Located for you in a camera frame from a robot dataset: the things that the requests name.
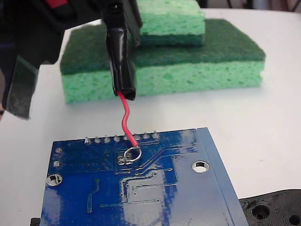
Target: white table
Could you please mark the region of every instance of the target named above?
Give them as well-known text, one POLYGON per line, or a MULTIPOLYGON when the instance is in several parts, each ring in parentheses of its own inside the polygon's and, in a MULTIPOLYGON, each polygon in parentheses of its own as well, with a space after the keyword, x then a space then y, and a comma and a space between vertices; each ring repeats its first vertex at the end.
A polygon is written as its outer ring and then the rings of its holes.
MULTIPOLYGON (((208 127, 239 198, 301 189, 301 15, 230 9, 206 14, 229 20, 263 48, 262 86, 140 97, 130 102, 129 128, 208 127)), ((59 62, 42 66, 31 119, 5 113, 0 122, 0 224, 26 226, 40 217, 53 141, 121 135, 123 114, 119 99, 65 105, 59 62)))

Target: blue pcb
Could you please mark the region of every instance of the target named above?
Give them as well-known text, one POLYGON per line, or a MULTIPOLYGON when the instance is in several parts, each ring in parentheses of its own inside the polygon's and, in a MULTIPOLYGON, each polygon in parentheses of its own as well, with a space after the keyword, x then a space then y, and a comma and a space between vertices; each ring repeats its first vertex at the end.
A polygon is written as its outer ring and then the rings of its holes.
POLYGON ((40 225, 247 226, 208 129, 159 135, 54 142, 40 225))

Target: soldered wire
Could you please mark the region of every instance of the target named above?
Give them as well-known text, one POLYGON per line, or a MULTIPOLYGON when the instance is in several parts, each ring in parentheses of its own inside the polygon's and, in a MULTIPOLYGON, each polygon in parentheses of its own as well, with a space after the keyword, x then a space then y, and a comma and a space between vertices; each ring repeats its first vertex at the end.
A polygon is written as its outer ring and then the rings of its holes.
POLYGON ((127 120, 128 120, 128 117, 130 116, 130 108, 127 104, 127 100, 126 98, 124 97, 124 95, 122 94, 121 91, 118 91, 117 92, 118 96, 120 97, 121 101, 122 101, 122 104, 124 106, 124 110, 125 110, 125 114, 123 116, 123 119, 122 119, 122 129, 124 131, 124 133, 127 135, 129 141, 132 143, 132 145, 134 147, 137 147, 138 146, 138 142, 136 141, 135 137, 132 135, 132 133, 130 132, 130 130, 127 128, 127 120))

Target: stacked sponges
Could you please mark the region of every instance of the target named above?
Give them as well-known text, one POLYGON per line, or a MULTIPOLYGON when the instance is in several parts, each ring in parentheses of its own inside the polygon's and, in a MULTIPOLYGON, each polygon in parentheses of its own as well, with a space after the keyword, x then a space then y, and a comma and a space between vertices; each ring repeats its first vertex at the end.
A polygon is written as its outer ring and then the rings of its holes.
MULTIPOLYGON (((138 3, 143 28, 137 96, 260 85, 265 54, 232 24, 220 19, 204 21, 195 0, 138 3), (181 26, 173 25, 172 15, 180 15, 181 26), (204 36, 206 43, 201 46, 204 36)), ((105 36, 104 25, 72 32, 61 61, 67 103, 114 97, 105 36)))

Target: sponge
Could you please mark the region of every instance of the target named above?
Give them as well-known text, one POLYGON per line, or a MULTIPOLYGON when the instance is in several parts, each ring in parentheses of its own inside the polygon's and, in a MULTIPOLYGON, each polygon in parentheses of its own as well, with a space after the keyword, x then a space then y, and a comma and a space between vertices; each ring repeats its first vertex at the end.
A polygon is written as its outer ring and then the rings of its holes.
POLYGON ((203 45, 205 14, 195 0, 138 0, 143 46, 203 45))
MULTIPOLYGON (((67 103, 114 97, 104 25, 74 30, 61 61, 67 103)), ((265 54, 231 23, 206 20, 203 47, 142 47, 137 96, 258 87, 265 54)))

